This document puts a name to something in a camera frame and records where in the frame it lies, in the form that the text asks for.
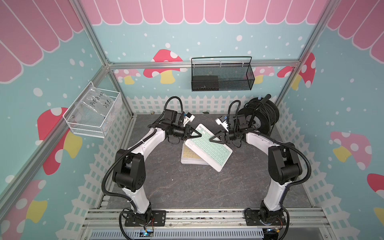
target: pink mushroom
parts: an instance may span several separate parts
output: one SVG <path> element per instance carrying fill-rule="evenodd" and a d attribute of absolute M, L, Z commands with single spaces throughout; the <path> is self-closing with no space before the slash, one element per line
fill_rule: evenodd
<path fill-rule="evenodd" d="M 375 193 L 380 197 L 384 198 L 384 176 L 379 174 L 368 174 L 367 176 L 368 185 L 372 188 Z"/>
<path fill-rule="evenodd" d="M 159 50 L 153 57 L 151 62 L 181 62 L 183 61 L 176 53 L 167 49 Z M 186 72 L 186 68 L 160 68 L 160 69 L 145 69 L 144 76 L 147 78 L 153 78 L 157 75 L 161 75 L 160 82 L 163 84 L 171 84 L 175 82 L 175 78 L 172 75 L 172 70 Z"/>
<path fill-rule="evenodd" d="M 288 77 L 289 74 L 292 71 L 291 66 L 286 66 L 282 70 L 280 70 L 277 73 L 277 76 L 279 78 Z M 316 71 L 316 60 L 313 53 L 310 53 L 308 56 L 308 59 L 305 61 L 304 65 L 302 66 L 299 74 L 295 77 L 292 83 L 292 89 L 298 90 L 299 89 L 299 82 L 301 79 L 304 80 L 305 86 L 309 88 L 313 83 L 314 74 Z"/>
<path fill-rule="evenodd" d="M 53 108 L 51 110 L 43 112 L 37 119 L 37 130 L 39 133 L 39 140 L 36 141 L 36 145 L 39 145 L 54 128 L 54 126 L 61 119 L 67 108 Z M 63 149 L 65 149 L 71 156 L 75 158 L 79 152 L 83 139 L 79 136 L 75 136 L 68 129 L 64 136 L 57 143 L 47 160 L 43 163 L 43 169 L 45 174 L 54 174 L 60 166 L 61 159 L 63 157 Z"/>
<path fill-rule="evenodd" d="M 3 240 L 19 240 L 23 235 L 25 220 L 38 223 L 47 209 L 48 202 L 34 201 L 46 184 L 46 180 L 33 180 L 29 183 L 16 204 L 1 223 Z"/>
<path fill-rule="evenodd" d="M 254 84 L 263 82 L 263 76 L 273 76 L 275 70 L 273 67 L 255 67 L 253 68 L 253 75 L 255 76 Z"/>
<path fill-rule="evenodd" d="M 364 135 L 348 132 L 331 132 L 330 143 L 337 143 L 339 148 L 335 148 L 333 153 L 341 161 L 347 161 L 347 158 L 353 156 L 358 167 L 364 170 L 371 163 L 372 148 L 368 138 Z"/>
<path fill-rule="evenodd" d="M 114 73 L 120 83 L 122 83 L 122 80 L 124 79 L 124 83 L 127 85 L 135 83 L 135 81 L 132 79 L 132 76 L 141 76 L 137 69 L 116 69 Z"/>

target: black cable spool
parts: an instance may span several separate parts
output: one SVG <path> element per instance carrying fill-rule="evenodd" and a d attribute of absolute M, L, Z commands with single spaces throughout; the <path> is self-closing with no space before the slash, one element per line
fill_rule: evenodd
<path fill-rule="evenodd" d="M 253 98 L 248 103 L 245 104 L 245 107 L 239 110 L 238 115 L 244 114 L 247 122 L 249 122 L 252 117 L 253 111 L 258 106 L 259 102 L 263 98 Z M 253 119 L 253 126 L 265 135 L 270 135 L 271 126 L 276 124 L 279 120 L 279 109 L 276 105 L 267 100 L 265 104 L 256 111 L 255 118 Z"/>

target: black wire mesh basket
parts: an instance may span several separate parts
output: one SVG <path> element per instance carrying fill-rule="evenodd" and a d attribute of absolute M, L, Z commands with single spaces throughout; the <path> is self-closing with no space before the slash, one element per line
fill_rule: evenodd
<path fill-rule="evenodd" d="M 255 81 L 251 60 L 248 56 L 192 58 L 192 91 L 251 90 Z"/>

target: white picket fence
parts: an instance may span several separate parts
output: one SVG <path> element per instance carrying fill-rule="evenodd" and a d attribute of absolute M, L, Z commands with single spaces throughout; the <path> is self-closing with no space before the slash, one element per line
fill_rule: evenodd
<path fill-rule="evenodd" d="M 128 122 L 129 115 L 123 106 L 104 138 L 103 144 L 98 146 L 99 153 L 94 154 L 95 162 L 89 165 L 89 174 L 84 175 L 84 185 L 78 187 L 79 197 L 72 200 L 72 211 L 64 215 L 65 226 L 56 232 L 59 240 L 78 238 L 79 229 L 83 225 L 88 210 L 96 207 L 97 200 L 102 194 L 101 181 L 115 160 L 114 155 L 120 146 Z"/>
<path fill-rule="evenodd" d="M 304 135 L 300 134 L 300 127 L 296 127 L 296 120 L 293 120 L 293 114 L 289 114 L 289 108 L 286 107 L 286 102 L 282 102 L 279 106 L 280 118 L 276 127 L 284 142 L 292 142 L 311 163 L 312 174 L 310 179 L 304 183 L 304 188 L 310 197 L 310 201 L 314 206 L 321 207 L 327 216 L 331 227 L 338 237 L 344 237 L 345 240 L 352 237 L 358 240 L 360 230 L 352 227 L 349 222 L 349 213 L 342 211 L 339 203 L 341 198 L 335 197 L 332 193 L 333 185 L 327 184 L 325 181 L 325 172 L 319 170 L 320 162 L 316 162 L 314 152 L 309 151 L 309 143 L 304 141 Z M 301 160 L 303 169 L 306 169 L 304 161 Z"/>
<path fill-rule="evenodd" d="M 183 110 L 186 113 L 226 113 L 228 112 L 229 104 L 231 104 L 231 102 L 233 102 L 234 100 L 240 100 L 242 103 L 241 106 L 244 106 L 244 103 L 248 102 L 252 98 L 254 98 L 254 96 L 243 96 L 242 98 L 239 98 L 238 96 L 235 96 L 233 98 L 231 98 L 230 96 L 227 96 L 226 98 L 222 96 L 218 98 L 215 98 L 215 96 L 212 96 L 211 98 L 208 98 L 207 96 L 204 96 L 202 98 L 200 98 L 199 96 L 197 96 L 196 98 L 192 98 L 191 96 L 189 96 L 188 98 L 185 98 L 183 96 L 180 97 L 183 104 Z M 158 96 L 157 98 L 153 98 L 151 96 L 149 99 L 145 97 L 139 99 L 136 96 L 133 99 L 127 97 L 127 101 L 129 103 L 130 108 L 134 113 L 138 114 L 150 114 L 153 112 L 161 113 L 168 99 L 168 96 L 165 96 L 165 98 L 161 98 L 160 96 Z M 273 98 L 271 98 L 271 101 L 275 102 L 276 99 L 277 96 L 274 96 Z M 236 107 L 237 105 L 235 104 L 231 111 L 235 112 Z M 181 109 L 180 103 L 177 99 L 171 100 L 168 103 L 167 108 L 173 109 L 175 111 L 180 111 Z"/>

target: keyboard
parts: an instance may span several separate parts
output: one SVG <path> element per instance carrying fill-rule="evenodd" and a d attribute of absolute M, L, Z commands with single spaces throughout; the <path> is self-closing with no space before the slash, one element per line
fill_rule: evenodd
<path fill-rule="evenodd" d="M 200 164 L 200 165 L 209 165 L 201 157 L 199 157 L 194 151 L 185 145 L 183 141 L 183 150 L 181 152 L 181 163 L 182 164 Z"/>
<path fill-rule="evenodd" d="M 232 149 L 225 144 L 210 142 L 209 139 L 214 134 L 204 125 L 199 124 L 196 131 L 201 133 L 201 137 L 192 138 L 185 141 L 185 145 L 194 151 L 199 157 L 211 165 L 216 171 L 220 172 L 224 164 L 232 154 Z"/>

